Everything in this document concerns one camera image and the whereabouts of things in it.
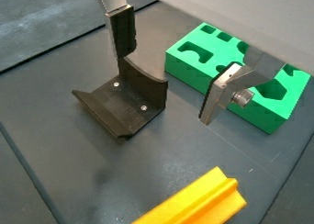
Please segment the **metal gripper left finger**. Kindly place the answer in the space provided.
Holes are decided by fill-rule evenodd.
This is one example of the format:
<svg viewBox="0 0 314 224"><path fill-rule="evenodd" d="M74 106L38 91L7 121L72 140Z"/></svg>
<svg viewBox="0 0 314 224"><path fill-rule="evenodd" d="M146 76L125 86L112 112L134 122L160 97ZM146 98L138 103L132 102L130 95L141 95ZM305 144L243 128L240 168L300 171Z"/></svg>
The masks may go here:
<svg viewBox="0 0 314 224"><path fill-rule="evenodd" d="M112 33L112 44L117 59L136 49L136 29L133 6L126 0L97 0L106 18L105 24Z"/></svg>

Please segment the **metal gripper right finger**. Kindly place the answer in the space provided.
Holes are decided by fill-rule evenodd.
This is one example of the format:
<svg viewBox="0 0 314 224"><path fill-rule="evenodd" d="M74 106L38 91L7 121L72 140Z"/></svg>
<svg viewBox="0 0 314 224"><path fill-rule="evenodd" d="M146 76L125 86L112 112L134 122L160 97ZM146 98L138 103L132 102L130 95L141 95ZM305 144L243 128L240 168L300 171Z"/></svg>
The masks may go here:
<svg viewBox="0 0 314 224"><path fill-rule="evenodd" d="M244 65L231 62L209 83L198 114L200 122L208 125L229 103L244 107L253 96L248 88L271 81L283 66L284 61L248 47Z"/></svg>

